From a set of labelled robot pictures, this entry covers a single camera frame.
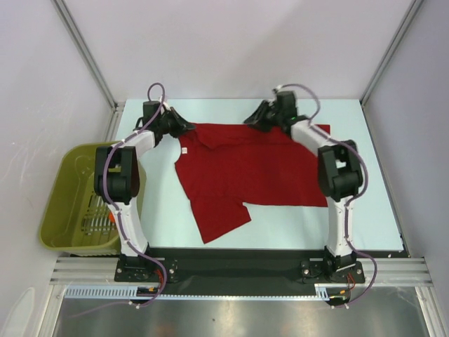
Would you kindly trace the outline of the red t shirt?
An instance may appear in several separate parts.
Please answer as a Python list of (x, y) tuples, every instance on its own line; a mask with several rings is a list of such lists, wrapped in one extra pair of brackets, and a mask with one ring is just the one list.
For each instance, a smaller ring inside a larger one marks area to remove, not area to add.
[(196, 124), (175, 163), (203, 243), (250, 222), (247, 204), (325, 208), (318, 161), (280, 128)]

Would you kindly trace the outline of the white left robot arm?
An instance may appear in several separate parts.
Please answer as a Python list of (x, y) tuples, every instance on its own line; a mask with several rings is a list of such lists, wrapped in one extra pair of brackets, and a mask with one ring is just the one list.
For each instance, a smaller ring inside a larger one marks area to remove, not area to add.
[(114, 218), (121, 254), (137, 257), (130, 265), (131, 273), (145, 281), (154, 275), (155, 264), (145, 257), (149, 242), (138, 214), (139, 159), (153, 150), (165, 135), (179, 138), (196, 127), (181, 117), (174, 107), (160, 101), (148, 100), (143, 103), (142, 110), (142, 117), (129, 136), (112, 145), (96, 148), (93, 187)]

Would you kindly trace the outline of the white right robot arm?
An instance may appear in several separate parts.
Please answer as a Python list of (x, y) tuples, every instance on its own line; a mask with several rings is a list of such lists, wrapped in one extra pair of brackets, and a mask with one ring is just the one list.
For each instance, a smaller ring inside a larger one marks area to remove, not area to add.
[(279, 86), (274, 89), (274, 99), (263, 100), (244, 124), (263, 132), (278, 126), (317, 158), (318, 183), (326, 197), (329, 220), (323, 272), (330, 281), (339, 282), (356, 264), (352, 213), (355, 200), (367, 190), (368, 170), (353, 140), (336, 140), (314, 123), (321, 103), (313, 92), (310, 95), (316, 103), (315, 113), (299, 115), (295, 93)]

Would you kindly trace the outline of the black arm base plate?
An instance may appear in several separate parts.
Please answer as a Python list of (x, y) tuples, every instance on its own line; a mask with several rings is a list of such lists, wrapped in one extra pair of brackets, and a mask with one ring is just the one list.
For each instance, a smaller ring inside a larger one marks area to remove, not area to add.
[(353, 286), (366, 280), (361, 262), (328, 274), (323, 269), (324, 251), (278, 249), (151, 248), (150, 259), (119, 256), (116, 282), (166, 281), (181, 291), (213, 288), (241, 289), (263, 294), (287, 293), (305, 286)]

